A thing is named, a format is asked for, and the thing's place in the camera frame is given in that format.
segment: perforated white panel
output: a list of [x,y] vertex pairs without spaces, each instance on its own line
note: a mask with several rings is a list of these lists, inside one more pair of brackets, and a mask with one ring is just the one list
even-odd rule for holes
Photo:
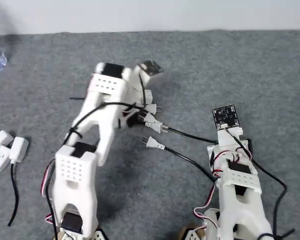
[[89,89],[103,94],[117,95],[126,88],[126,84],[123,79],[95,73]]
[[62,159],[61,160],[61,176],[66,180],[73,182],[81,182],[82,178],[82,162],[80,160]]
[[254,189],[257,193],[261,194],[260,181],[257,175],[239,172],[227,169],[222,175],[224,185],[239,185],[246,188]]

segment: white wall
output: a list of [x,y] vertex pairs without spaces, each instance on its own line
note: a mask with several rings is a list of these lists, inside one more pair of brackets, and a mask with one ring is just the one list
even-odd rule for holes
[[0,0],[0,34],[300,29],[300,0]]

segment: black cable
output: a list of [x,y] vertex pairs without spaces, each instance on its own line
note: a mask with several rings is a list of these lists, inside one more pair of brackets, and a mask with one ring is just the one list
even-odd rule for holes
[[203,138],[203,137],[199,137],[199,136],[194,136],[194,135],[191,135],[191,134],[188,134],[188,133],[176,130],[176,129],[172,128],[172,127],[168,127],[167,129],[170,130],[171,132],[175,132],[177,134],[186,136],[188,138],[196,139],[196,140],[207,142],[207,143],[211,143],[211,144],[217,144],[218,143],[215,140],[210,140],[210,139],[207,139],[207,138]]
[[68,236],[68,238],[71,238],[71,240],[74,240],[74,238],[72,236],[70,236],[68,233],[64,232],[65,235]]
[[144,86],[144,82],[142,81],[141,75],[139,74],[139,79],[140,79],[140,84],[142,87],[142,94],[143,94],[143,107],[146,107],[146,90],[145,90],[145,86]]
[[[244,145],[239,141],[238,138],[236,138],[235,136],[233,136],[228,129],[225,129],[225,131],[230,134],[230,136],[233,137],[233,139],[236,141],[237,144],[239,144],[239,146],[243,149],[243,151],[245,152],[245,154],[247,156],[250,156],[251,154],[249,153],[249,151],[244,147]],[[273,235],[275,237],[277,237],[277,218],[278,218],[278,209],[279,209],[279,205],[281,203],[281,200],[283,199],[283,197],[285,196],[285,194],[288,191],[288,186],[281,181],[279,178],[277,178],[276,176],[274,176],[272,173],[268,172],[267,170],[265,170],[259,163],[257,163],[251,156],[251,162],[256,165],[262,172],[264,172],[266,175],[268,175],[269,177],[271,177],[272,179],[274,179],[275,181],[277,181],[282,187],[283,187],[283,191],[282,193],[279,195],[279,197],[277,198],[277,200],[275,201],[274,204],[274,210],[273,210],[273,224],[272,224],[272,232]],[[287,232],[286,234],[290,235],[295,231],[295,229],[290,230],[289,232]]]
[[17,187],[16,180],[15,180],[15,177],[14,177],[14,166],[15,166],[15,164],[11,163],[10,176],[11,176],[11,182],[12,182],[12,186],[13,186],[15,201],[14,201],[13,213],[12,213],[10,221],[7,225],[8,227],[10,227],[12,222],[14,221],[14,219],[17,215],[17,210],[18,210],[18,205],[19,205],[19,192],[18,192],[18,187]]
[[70,129],[68,135],[66,136],[66,138],[64,139],[62,145],[65,145],[68,142],[71,134],[77,130],[77,127],[79,126],[79,124],[82,123],[87,117],[89,117],[91,114],[98,111],[99,109],[101,109],[105,106],[109,106],[109,105],[121,105],[121,106],[126,106],[126,107],[130,107],[130,108],[134,108],[134,109],[139,109],[139,110],[144,109],[141,106],[136,106],[136,105],[132,105],[132,104],[124,103],[124,102],[103,102],[99,106],[97,106],[96,108],[94,108],[90,112],[88,112],[86,115],[84,115],[73,127],[71,127],[71,129]]
[[58,232],[57,232],[57,225],[56,225],[55,213],[54,213],[54,209],[52,207],[52,204],[50,202],[50,197],[49,197],[49,185],[50,185],[52,176],[54,174],[55,167],[56,167],[56,165],[55,165],[55,162],[54,162],[54,163],[52,163],[51,171],[50,171],[49,176],[48,176],[48,178],[46,180],[45,198],[46,198],[46,201],[48,202],[49,209],[50,209],[50,212],[51,212],[52,225],[53,225],[53,230],[54,230],[54,238],[55,238],[55,240],[58,240]]
[[85,100],[86,98],[85,97],[69,97],[70,100]]
[[201,166],[199,163],[197,163],[196,161],[194,161],[194,160],[192,160],[192,159],[190,159],[190,158],[188,158],[188,157],[186,157],[186,156],[184,156],[184,155],[182,155],[182,154],[180,154],[180,153],[178,153],[178,152],[176,152],[176,151],[174,151],[174,150],[172,150],[171,148],[168,148],[168,147],[165,147],[164,148],[164,150],[166,150],[166,151],[168,151],[168,152],[170,152],[170,153],[172,153],[172,154],[174,154],[174,155],[176,155],[176,156],[178,156],[178,157],[180,157],[180,158],[182,158],[182,159],[184,159],[184,160],[186,160],[186,161],[188,161],[189,163],[191,163],[191,164],[193,164],[193,165],[195,165],[198,169],[200,169],[200,171],[201,172],[203,172],[213,183],[215,182],[215,178],[203,167],[203,166]]
[[271,233],[263,233],[260,236],[258,236],[258,238],[256,240],[261,240],[263,237],[273,237],[273,239],[276,239],[275,235],[271,234]]

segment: white plastic bracket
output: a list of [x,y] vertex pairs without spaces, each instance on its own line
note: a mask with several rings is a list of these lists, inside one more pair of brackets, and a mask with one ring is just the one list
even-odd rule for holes
[[83,219],[80,237],[90,238],[98,226],[95,173],[98,157],[85,152],[82,157],[71,156],[74,147],[63,145],[55,154],[53,204],[56,224],[61,225],[67,205],[74,205]]

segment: black circuit board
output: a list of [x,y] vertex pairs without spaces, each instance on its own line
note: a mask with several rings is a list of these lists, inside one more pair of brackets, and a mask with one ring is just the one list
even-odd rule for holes
[[217,130],[239,126],[235,105],[213,109],[212,113]]

